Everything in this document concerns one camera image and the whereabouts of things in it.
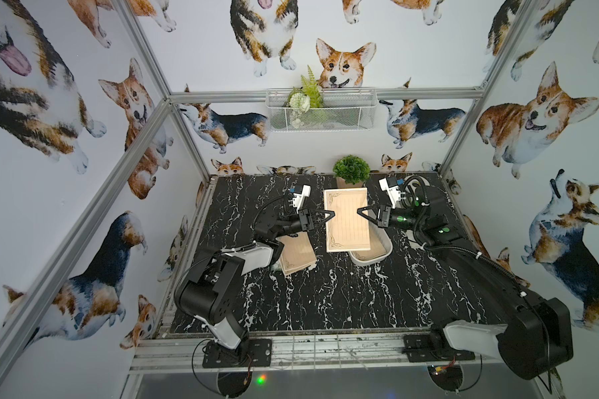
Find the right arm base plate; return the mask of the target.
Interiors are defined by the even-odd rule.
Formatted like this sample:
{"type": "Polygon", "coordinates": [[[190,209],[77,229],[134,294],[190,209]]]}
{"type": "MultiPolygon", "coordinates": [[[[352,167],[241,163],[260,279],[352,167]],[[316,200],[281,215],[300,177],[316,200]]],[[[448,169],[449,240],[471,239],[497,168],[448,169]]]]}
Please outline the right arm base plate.
{"type": "Polygon", "coordinates": [[[471,361],[473,352],[451,348],[439,332],[408,333],[403,336],[402,353],[409,362],[471,361]]]}

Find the tan stationery paper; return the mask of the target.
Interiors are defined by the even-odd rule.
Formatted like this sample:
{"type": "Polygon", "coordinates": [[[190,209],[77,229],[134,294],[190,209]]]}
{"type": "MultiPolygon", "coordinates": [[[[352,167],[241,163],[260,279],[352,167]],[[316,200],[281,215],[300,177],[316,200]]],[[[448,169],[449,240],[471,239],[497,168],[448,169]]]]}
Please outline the tan stationery paper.
{"type": "Polygon", "coordinates": [[[368,205],[366,188],[324,191],[324,207],[334,212],[326,225],[326,251],[351,252],[370,249],[369,221],[357,213],[368,205]]]}
{"type": "Polygon", "coordinates": [[[289,277],[305,269],[314,269],[317,257],[306,232],[300,232],[296,237],[279,237],[278,242],[284,245],[279,264],[284,276],[289,277]]]}

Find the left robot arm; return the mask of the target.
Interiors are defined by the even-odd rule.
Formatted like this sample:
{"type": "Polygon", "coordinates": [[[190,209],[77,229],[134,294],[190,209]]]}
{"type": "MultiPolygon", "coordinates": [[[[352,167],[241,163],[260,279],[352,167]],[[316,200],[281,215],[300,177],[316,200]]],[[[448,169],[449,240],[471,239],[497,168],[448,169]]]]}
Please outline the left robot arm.
{"type": "Polygon", "coordinates": [[[280,237],[311,231],[334,217],[334,211],[326,209],[299,209],[291,214],[260,209],[251,227],[253,241],[234,249],[201,251],[178,282],[174,304],[202,322],[221,349],[244,351],[248,332],[233,314],[243,276],[279,260],[284,249],[280,237]]]}

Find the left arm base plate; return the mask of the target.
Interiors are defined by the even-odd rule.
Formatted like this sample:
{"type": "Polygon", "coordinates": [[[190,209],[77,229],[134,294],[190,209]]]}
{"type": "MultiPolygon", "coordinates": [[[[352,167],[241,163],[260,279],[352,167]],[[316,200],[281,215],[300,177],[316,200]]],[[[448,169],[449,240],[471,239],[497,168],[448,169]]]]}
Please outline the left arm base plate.
{"type": "Polygon", "coordinates": [[[202,367],[269,367],[273,341],[271,339],[246,339],[236,349],[228,349],[216,342],[208,342],[203,349],[202,367]]]}

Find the white storage box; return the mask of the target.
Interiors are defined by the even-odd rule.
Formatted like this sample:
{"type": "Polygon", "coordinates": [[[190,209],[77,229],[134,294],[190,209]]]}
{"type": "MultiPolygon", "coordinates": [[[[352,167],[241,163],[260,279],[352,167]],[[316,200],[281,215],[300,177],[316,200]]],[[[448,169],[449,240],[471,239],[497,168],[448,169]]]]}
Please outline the white storage box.
{"type": "Polygon", "coordinates": [[[382,262],[392,254],[393,243],[384,229],[371,224],[369,226],[370,249],[349,251],[353,264],[366,267],[382,262]]]}

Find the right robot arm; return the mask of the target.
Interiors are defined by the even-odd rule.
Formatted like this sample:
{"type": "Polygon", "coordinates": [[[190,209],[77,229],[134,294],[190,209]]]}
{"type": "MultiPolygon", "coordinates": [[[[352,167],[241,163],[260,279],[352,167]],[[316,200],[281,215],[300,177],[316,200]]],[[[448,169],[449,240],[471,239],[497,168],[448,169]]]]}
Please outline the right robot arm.
{"type": "Polygon", "coordinates": [[[464,234],[440,211],[420,176],[390,176],[380,188],[389,204],[361,207],[357,214],[380,229],[412,232],[420,249],[457,269],[500,313],[497,324],[449,319],[435,326],[442,347],[498,359],[525,380],[572,360],[570,314],[562,301],[544,299],[485,254],[462,246],[464,234]]]}

